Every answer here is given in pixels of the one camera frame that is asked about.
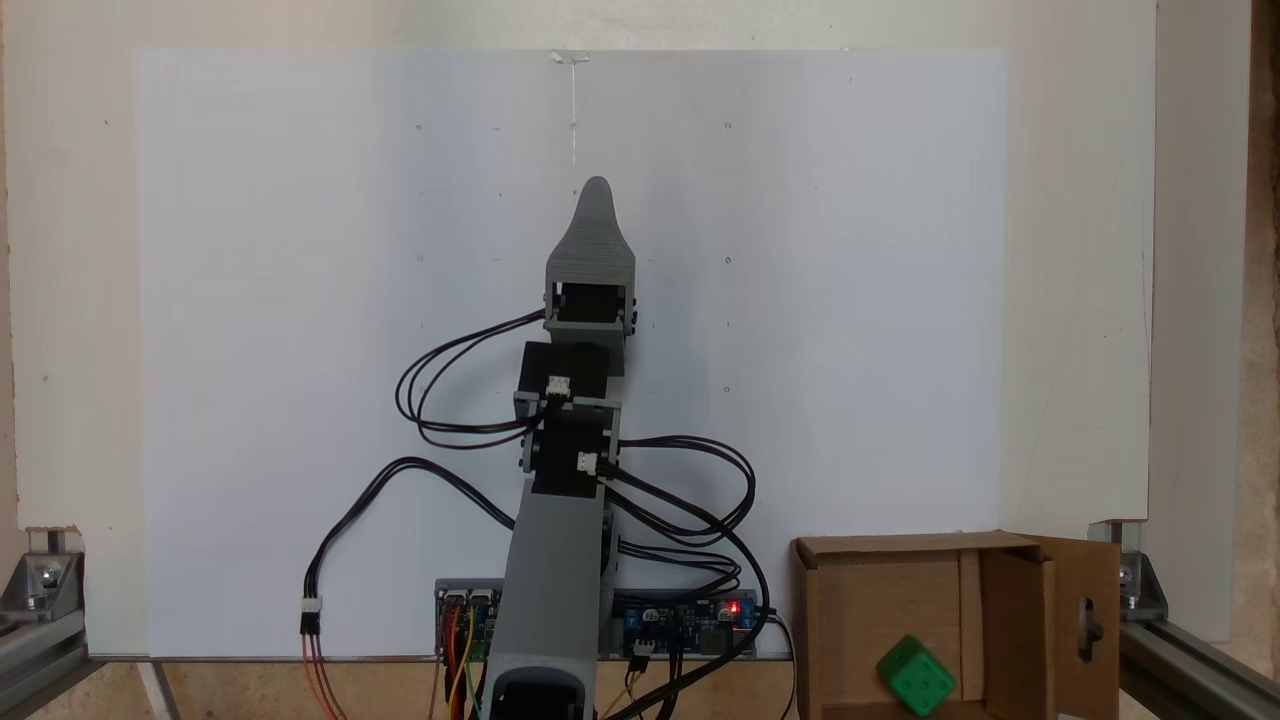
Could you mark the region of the grey pointed fixed gripper finger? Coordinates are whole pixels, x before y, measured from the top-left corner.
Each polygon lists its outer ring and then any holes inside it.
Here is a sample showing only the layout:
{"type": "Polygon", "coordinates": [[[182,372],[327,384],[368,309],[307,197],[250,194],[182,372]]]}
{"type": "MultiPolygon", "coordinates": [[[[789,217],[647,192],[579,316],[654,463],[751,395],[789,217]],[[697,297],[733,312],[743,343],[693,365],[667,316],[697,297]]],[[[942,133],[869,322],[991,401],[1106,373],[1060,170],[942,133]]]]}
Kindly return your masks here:
{"type": "Polygon", "coordinates": [[[634,284],[636,256],[620,227],[609,182],[589,178],[570,224],[547,260],[550,284],[634,284]]]}

